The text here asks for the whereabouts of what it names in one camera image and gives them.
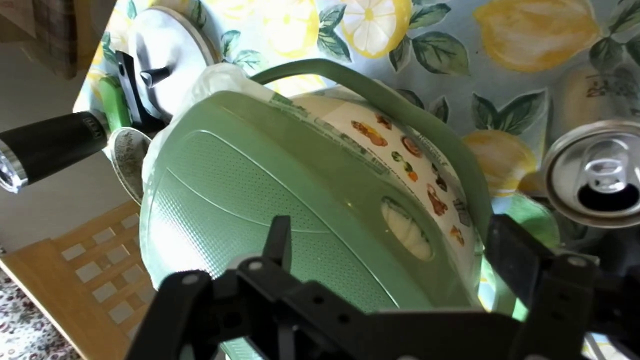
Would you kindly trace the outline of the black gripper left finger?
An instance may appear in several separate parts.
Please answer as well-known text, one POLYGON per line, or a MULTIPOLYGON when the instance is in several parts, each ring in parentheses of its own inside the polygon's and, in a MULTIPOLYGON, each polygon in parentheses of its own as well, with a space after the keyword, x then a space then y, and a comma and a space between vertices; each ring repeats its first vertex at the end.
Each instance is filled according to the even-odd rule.
POLYGON ((259 256, 217 278, 203 270, 165 277, 125 360, 214 360, 224 343, 237 339, 265 360, 311 360, 313 345, 284 304, 286 293, 300 287, 290 256, 290 218, 276 216, 259 256))

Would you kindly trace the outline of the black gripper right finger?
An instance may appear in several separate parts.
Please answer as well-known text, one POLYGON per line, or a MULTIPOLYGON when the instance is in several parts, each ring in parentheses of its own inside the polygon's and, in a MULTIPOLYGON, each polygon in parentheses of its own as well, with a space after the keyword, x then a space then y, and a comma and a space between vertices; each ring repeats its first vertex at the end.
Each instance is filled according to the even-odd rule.
POLYGON ((584 360, 590 332, 604 334, 624 357, 640 357, 640 277, 604 273, 575 252, 554 255, 506 215, 490 220, 485 261, 525 304, 510 360, 584 360))

